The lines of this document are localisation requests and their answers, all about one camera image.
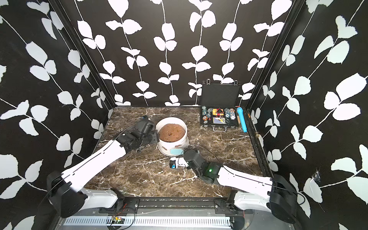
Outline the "white ceramic pot with mud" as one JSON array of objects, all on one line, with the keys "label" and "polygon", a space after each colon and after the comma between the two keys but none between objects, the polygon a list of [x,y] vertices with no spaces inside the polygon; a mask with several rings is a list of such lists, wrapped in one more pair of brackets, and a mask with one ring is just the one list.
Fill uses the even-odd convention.
[{"label": "white ceramic pot with mud", "polygon": [[159,134],[159,151],[173,157],[170,154],[172,148],[185,149],[189,145],[188,130],[185,122],[176,117],[168,117],[159,121],[156,125]]}]

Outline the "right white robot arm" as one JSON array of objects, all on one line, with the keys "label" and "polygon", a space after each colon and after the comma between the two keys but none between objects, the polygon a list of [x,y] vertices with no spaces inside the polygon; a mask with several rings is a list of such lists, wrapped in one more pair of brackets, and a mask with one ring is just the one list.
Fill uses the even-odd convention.
[{"label": "right white robot arm", "polygon": [[205,160],[197,149],[170,150],[170,167],[185,167],[208,184],[231,187],[236,192],[230,204],[238,210],[270,212],[277,219],[296,224],[298,193],[282,176],[259,177],[234,170],[221,163]]}]

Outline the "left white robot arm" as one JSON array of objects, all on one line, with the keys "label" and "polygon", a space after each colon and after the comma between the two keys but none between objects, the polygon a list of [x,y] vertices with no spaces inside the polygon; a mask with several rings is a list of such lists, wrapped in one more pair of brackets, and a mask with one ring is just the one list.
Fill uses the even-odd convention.
[{"label": "left white robot arm", "polygon": [[84,209],[104,209],[118,213],[126,209],[125,197],[117,189],[91,190],[85,185],[103,169],[131,151],[158,143],[156,125],[147,116],[140,118],[100,150],[63,172],[47,176],[47,198],[62,218]]}]

